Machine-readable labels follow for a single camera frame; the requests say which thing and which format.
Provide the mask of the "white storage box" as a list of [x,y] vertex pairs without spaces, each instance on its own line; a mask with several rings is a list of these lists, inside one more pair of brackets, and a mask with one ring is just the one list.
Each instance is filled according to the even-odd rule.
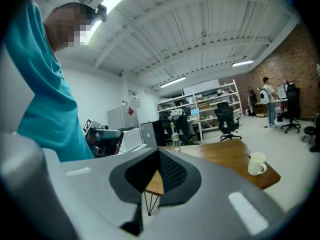
[[123,131],[123,139],[120,145],[120,153],[128,153],[145,148],[139,128]]

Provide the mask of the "white jacket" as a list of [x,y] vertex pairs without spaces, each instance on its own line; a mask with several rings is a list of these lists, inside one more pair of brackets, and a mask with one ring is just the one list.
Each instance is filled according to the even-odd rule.
[[178,120],[180,116],[184,116],[184,115],[185,115],[184,110],[182,108],[177,108],[170,112],[168,119],[172,122],[172,121]]

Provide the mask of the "black high-back office chair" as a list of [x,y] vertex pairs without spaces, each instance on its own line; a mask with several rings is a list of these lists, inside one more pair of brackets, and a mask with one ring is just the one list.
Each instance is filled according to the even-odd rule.
[[286,128],[285,134],[290,129],[296,129],[297,133],[300,132],[301,124],[298,122],[298,118],[301,115],[300,107],[300,89],[295,86],[294,83],[290,83],[286,90],[287,96],[287,111],[283,113],[283,117],[289,120],[289,124],[281,126],[281,129]]

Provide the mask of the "grey refrigerator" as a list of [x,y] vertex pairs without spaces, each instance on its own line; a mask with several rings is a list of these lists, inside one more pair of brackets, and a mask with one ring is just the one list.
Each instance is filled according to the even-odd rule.
[[[134,110],[133,115],[128,114],[129,107]],[[107,111],[108,127],[111,130],[138,128],[138,113],[134,106],[120,105]]]

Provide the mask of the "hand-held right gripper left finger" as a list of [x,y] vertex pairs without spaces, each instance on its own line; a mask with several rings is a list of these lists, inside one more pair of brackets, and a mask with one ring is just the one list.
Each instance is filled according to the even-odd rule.
[[160,240],[143,233],[140,205],[127,205],[124,218],[98,196],[87,174],[67,175],[55,151],[33,140],[0,132],[0,182],[7,207],[17,211],[11,230],[25,240]]

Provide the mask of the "ceiling light strip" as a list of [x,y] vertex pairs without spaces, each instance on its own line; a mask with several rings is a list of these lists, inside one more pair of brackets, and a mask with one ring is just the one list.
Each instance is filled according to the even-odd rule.
[[241,62],[235,62],[235,63],[233,63],[231,66],[232,66],[232,67],[245,66],[245,65],[250,65],[250,64],[252,64],[253,62],[254,62],[253,60],[246,60],[246,61],[241,61]]
[[160,88],[168,87],[168,86],[170,86],[170,85],[173,85],[173,84],[179,83],[179,82],[181,82],[181,81],[184,81],[185,79],[186,79],[185,76],[180,77],[180,78],[177,78],[177,79],[172,80],[172,81],[170,81],[170,82],[168,82],[168,83],[162,84],[162,85],[160,86]]

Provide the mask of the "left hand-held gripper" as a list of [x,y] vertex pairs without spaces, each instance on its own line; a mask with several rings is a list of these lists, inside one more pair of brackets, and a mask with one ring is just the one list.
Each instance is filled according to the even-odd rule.
[[85,141],[95,158],[113,156],[117,152],[120,140],[124,133],[121,130],[110,130],[94,120],[87,119],[83,126]]

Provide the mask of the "black computer tower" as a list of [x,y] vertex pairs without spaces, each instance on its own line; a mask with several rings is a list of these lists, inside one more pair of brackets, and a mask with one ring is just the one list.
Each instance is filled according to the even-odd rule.
[[142,136],[144,143],[149,148],[165,147],[165,130],[160,120],[153,122],[142,123]]

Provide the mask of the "person in teal shirt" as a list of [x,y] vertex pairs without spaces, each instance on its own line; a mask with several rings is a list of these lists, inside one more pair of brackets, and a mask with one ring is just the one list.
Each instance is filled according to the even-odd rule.
[[78,118],[78,105],[45,34],[38,5],[26,0],[4,36],[19,73],[34,92],[18,133],[56,152],[60,162],[92,159]]

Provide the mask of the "wooden low cabinet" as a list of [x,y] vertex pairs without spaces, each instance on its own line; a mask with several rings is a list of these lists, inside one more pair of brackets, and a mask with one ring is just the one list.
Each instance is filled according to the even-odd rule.
[[254,104],[253,110],[254,110],[255,115],[259,118],[265,118],[268,116],[268,110],[267,110],[267,106],[265,104],[256,103],[256,104]]

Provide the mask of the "long ceiling light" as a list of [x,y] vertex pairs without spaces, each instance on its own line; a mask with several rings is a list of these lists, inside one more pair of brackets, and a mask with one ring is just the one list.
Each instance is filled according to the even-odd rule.
[[[121,2],[122,0],[103,0],[100,4],[107,7],[107,15]],[[81,33],[80,43],[82,45],[88,45],[91,37],[98,29],[99,25],[103,22],[96,19],[96,9],[94,10],[95,16],[92,20],[91,26]]]

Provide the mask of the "black round stool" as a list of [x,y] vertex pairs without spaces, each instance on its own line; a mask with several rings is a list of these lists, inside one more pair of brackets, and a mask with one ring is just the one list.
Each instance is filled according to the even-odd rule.
[[315,135],[316,135],[316,127],[307,126],[303,129],[302,141],[305,141],[306,139],[308,139],[308,143],[311,144],[313,142]]

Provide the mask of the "desktop monitors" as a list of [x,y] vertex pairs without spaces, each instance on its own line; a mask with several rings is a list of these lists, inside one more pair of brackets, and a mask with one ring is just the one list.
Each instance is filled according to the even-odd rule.
[[277,86],[277,95],[279,100],[285,100],[288,97],[294,97],[295,91],[294,91],[294,83],[284,83]]

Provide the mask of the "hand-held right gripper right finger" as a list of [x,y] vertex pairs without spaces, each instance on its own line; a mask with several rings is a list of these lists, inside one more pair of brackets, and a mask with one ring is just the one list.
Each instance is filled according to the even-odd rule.
[[185,203],[161,206],[142,240],[284,240],[281,231],[300,205],[285,212],[259,187],[225,166],[180,152],[169,154],[195,166],[197,192]]

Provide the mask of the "cream ceramic mug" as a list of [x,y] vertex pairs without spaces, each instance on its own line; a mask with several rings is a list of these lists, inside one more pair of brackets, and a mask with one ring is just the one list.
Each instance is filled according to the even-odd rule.
[[254,152],[250,155],[248,162],[248,173],[251,176],[258,176],[267,171],[265,164],[266,156],[262,152]]

